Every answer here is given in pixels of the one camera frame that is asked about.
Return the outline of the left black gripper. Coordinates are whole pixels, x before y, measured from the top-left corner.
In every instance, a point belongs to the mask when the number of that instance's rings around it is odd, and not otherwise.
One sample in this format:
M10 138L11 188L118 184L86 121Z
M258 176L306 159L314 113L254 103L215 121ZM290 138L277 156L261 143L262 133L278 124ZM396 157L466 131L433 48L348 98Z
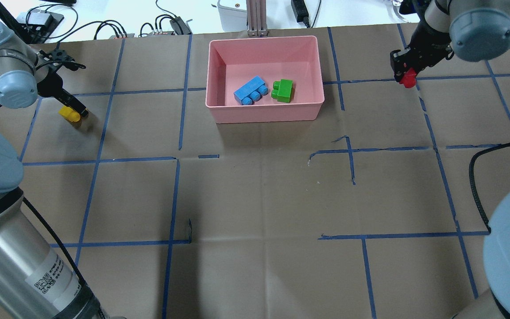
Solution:
M63 79L57 74L55 68L47 67L45 77L37 83L37 93L41 97L52 97L87 118L89 111L87 107L63 88Z

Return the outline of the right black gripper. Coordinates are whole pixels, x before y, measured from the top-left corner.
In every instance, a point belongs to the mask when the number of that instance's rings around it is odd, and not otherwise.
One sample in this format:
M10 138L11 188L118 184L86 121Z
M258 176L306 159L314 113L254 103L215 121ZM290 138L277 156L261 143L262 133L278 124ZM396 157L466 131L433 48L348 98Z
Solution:
M398 82L411 68L419 75L427 67L433 67L448 58L452 52L450 43L451 37L447 32L435 30L426 22L420 22L409 44L403 50L397 49L389 53L394 80Z

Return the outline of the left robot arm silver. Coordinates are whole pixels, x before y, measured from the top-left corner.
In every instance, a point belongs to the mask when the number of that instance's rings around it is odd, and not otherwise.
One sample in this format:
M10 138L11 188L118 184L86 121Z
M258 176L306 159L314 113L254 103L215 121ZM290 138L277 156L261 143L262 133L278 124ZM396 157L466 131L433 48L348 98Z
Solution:
M41 97L62 103L71 123L88 110L63 88L58 70L84 68L65 51L36 52L0 21L0 108ZM15 319L109 319L65 244L26 198L18 149L0 132L0 306Z

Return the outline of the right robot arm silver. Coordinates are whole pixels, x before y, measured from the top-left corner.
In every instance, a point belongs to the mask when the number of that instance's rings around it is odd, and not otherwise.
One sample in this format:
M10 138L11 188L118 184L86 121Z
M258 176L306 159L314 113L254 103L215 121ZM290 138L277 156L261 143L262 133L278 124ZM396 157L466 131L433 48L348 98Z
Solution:
M399 29L403 47L389 54L391 70L397 83L414 84L473 297L452 316L480 305L501 316L484 252L497 233L493 214L510 194L510 0L401 6L419 22Z

